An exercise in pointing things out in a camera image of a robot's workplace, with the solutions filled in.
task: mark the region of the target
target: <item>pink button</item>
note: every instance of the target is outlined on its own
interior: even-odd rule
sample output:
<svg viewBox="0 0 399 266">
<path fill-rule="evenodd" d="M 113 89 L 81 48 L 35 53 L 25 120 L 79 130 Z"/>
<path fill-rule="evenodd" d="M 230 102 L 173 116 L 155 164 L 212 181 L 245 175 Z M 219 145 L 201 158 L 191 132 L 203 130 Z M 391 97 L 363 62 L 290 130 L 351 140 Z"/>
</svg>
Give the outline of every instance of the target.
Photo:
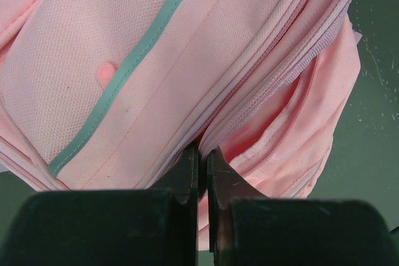
<svg viewBox="0 0 399 266">
<path fill-rule="evenodd" d="M 115 71 L 115 67 L 109 62 L 102 64 L 97 70 L 97 81 L 103 90 L 105 90 L 107 85 L 110 83 L 112 77 L 115 75 Z"/>
</svg>

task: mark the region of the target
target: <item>pink nylon fabric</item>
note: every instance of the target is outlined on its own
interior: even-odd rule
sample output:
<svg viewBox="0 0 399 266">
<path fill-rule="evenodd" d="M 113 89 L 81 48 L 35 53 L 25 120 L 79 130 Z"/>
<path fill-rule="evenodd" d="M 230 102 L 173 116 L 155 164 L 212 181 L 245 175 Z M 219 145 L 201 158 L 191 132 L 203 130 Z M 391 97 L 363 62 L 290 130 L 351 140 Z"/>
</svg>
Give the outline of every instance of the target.
<svg viewBox="0 0 399 266">
<path fill-rule="evenodd" d="M 5 115 L 14 123 L 16 133 L 24 137 L 34 164 L 60 188 L 148 186 L 165 170 L 179 142 L 190 134 L 195 136 L 197 126 L 201 128 L 204 121 L 198 120 L 206 118 L 204 109 L 218 107 L 220 96 L 230 90 L 226 86 L 245 78 L 248 67 L 261 55 L 260 49 L 272 51 L 267 58 L 268 72 L 323 13 L 344 3 L 309 0 L 301 12 L 307 0 L 183 0 L 93 137 L 57 179 L 51 178 L 46 164 L 77 133 L 102 92 L 95 73 L 104 61 L 115 65 L 122 61 L 163 2 L 156 0 L 148 6 L 147 1 L 127 1 L 143 18 L 130 26 L 131 9 L 113 6 L 115 1 L 44 0 L 22 29 L 0 73 Z M 118 26 L 109 29 L 109 24 Z M 283 43 L 287 39 L 291 44 Z M 249 78 L 247 87 L 255 84 L 251 83 L 254 77 Z M 216 118 L 225 116 L 220 113 Z M 132 163 L 143 167 L 126 167 Z"/>
<path fill-rule="evenodd" d="M 273 96 L 224 141 L 221 149 L 230 165 L 268 197 L 306 197 L 327 161 L 335 126 L 359 71 L 356 41 L 346 17 L 336 40 L 291 87 L 275 94 L 284 107 L 277 107 Z M 250 146 L 251 139 L 256 141 Z M 199 205 L 198 229 L 199 249 L 206 250 L 207 199 Z"/>
</svg>

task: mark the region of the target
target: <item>zipper track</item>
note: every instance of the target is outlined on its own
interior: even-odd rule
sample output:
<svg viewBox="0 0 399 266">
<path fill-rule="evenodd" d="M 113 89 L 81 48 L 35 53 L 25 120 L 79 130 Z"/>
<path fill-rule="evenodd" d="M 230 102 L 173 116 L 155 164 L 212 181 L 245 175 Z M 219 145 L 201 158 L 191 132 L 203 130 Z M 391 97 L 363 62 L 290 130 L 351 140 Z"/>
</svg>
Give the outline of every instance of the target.
<svg viewBox="0 0 399 266">
<path fill-rule="evenodd" d="M 45 184 L 40 182 L 34 176 L 29 174 L 26 170 L 22 169 L 17 163 L 15 163 L 12 159 L 7 157 L 5 154 L 0 152 L 0 161 L 8 168 L 12 173 L 16 176 L 20 177 L 23 181 L 25 181 L 28 185 L 33 187 L 36 191 L 49 191 L 51 190 Z"/>
<path fill-rule="evenodd" d="M 263 52 L 263 54 L 258 58 L 255 64 L 251 67 L 249 72 L 239 81 L 239 83 L 233 88 L 229 95 L 233 95 L 237 92 L 237 90 L 244 84 L 244 82 L 256 71 L 256 69 L 262 64 L 263 60 L 270 54 L 270 52 L 275 48 L 275 46 L 280 42 L 280 40 L 284 37 L 292 23 L 296 20 L 297 16 L 303 11 L 308 0 L 300 0 L 298 6 L 292 13 L 291 17 L 287 20 L 287 22 L 282 27 L 281 31 L 278 33 L 276 38 L 272 41 L 270 46 Z"/>
<path fill-rule="evenodd" d="M 304 59 L 306 59 L 306 56 L 308 54 L 313 54 L 312 57 L 309 59 L 310 62 L 311 59 L 313 59 L 322 49 L 327 47 L 333 41 L 334 38 L 326 38 L 326 36 L 330 34 L 329 31 L 331 30 L 331 27 L 333 25 L 336 25 L 335 23 L 339 21 L 340 18 L 343 19 L 343 12 L 346 11 L 350 2 L 351 0 L 347 0 L 345 5 L 342 6 L 342 9 L 337 14 L 337 17 L 331 22 L 330 26 L 325 30 L 325 32 L 320 35 L 319 39 L 315 41 L 313 45 L 311 45 L 311 42 L 314 35 L 309 36 L 307 40 L 302 43 L 304 46 L 301 48 L 301 50 L 298 51 L 296 55 L 293 55 L 294 57 L 289 60 L 289 63 L 286 63 L 288 66 L 290 66 L 293 62 L 297 61 L 296 63 L 294 63 L 294 66 L 291 69 L 278 69 L 273 74 L 270 74 L 270 76 L 268 76 L 272 77 L 269 84 L 267 86 L 264 86 L 257 94 L 255 94 L 249 105 L 244 106 L 237 115 L 233 116 L 227 122 L 227 124 L 225 124 L 221 130 L 219 130 L 219 132 L 211 139 L 211 141 L 207 143 L 208 145 L 203 148 L 203 150 L 201 151 L 202 153 L 208 154 L 213 148 L 220 145 L 220 143 L 222 143 L 223 140 L 225 140 L 226 137 L 229 136 L 230 133 L 232 133 L 232 131 L 237 130 L 239 127 L 245 124 L 245 122 L 250 120 L 251 117 L 259 109 L 259 106 L 264 103 L 269 97 L 271 97 L 280 86 L 290 84 L 292 81 L 295 80 L 295 78 L 299 76 L 302 70 L 299 70 L 298 65 L 300 65 L 300 63 L 303 62 Z M 316 34 L 327 21 L 328 18 L 319 26 L 319 29 L 316 30 Z M 309 49 L 306 51 L 306 53 L 302 54 L 301 58 L 298 58 L 301 55 L 303 49 L 306 49 L 308 47 Z M 282 78 L 287 74 L 288 76 L 283 80 L 283 82 L 281 82 Z"/>
</svg>

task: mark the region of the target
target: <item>teal stripe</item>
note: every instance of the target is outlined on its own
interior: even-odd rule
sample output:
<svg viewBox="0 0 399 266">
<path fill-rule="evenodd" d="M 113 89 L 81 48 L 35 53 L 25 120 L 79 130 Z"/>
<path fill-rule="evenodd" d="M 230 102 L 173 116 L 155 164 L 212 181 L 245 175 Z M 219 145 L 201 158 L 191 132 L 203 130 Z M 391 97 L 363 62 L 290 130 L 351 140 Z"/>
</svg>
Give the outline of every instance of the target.
<svg viewBox="0 0 399 266">
<path fill-rule="evenodd" d="M 182 0 L 165 1 L 150 28 L 148 28 L 136 47 L 134 47 L 119 66 L 119 69 L 94 106 L 82 129 L 80 129 L 69 145 L 50 162 L 48 170 L 54 176 L 58 175 L 61 169 L 84 147 L 90 137 L 92 137 L 119 91 L 136 69 L 137 65 L 155 45 L 181 1 Z"/>
</svg>

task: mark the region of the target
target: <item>zipper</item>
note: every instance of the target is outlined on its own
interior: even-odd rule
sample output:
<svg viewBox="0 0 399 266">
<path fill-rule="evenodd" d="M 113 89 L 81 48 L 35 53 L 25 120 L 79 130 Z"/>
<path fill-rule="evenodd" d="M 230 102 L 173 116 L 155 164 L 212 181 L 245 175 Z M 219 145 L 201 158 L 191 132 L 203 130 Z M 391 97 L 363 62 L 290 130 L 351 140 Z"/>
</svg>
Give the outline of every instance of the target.
<svg viewBox="0 0 399 266">
<path fill-rule="evenodd" d="M 26 170 L 22 169 L 17 163 L 15 163 L 11 158 L 0 152 L 0 161 L 3 162 L 6 168 L 8 168 L 12 173 L 16 176 L 20 177 L 23 181 L 25 181 L 28 185 L 33 187 L 36 191 L 49 191 L 48 188 L 43 182 L 36 179 L 34 176 L 29 174 Z"/>
<path fill-rule="evenodd" d="M 263 85 L 260 91 L 252 97 L 250 102 L 243 106 L 237 114 L 232 116 L 222 129 L 214 134 L 210 134 L 207 138 L 209 141 L 206 139 L 204 140 L 202 146 L 200 146 L 200 151 L 204 155 L 209 154 L 213 148 L 219 146 L 232 132 L 250 120 L 261 104 L 270 98 L 279 87 L 292 83 L 303 71 L 304 67 L 309 64 L 311 59 L 335 39 L 340 28 L 339 25 L 344 18 L 344 12 L 346 12 L 350 1 L 351 0 L 339 0 L 332 12 L 327 14 L 326 20 L 319 23 L 314 34 L 309 34 L 306 40 L 301 43 L 302 47 L 286 58 L 285 62 L 283 60 L 282 67 L 276 68 L 275 71 L 263 80 L 263 82 L 267 82 L 267 84 Z M 260 65 L 266 55 L 262 55 L 254 65 Z"/>
</svg>

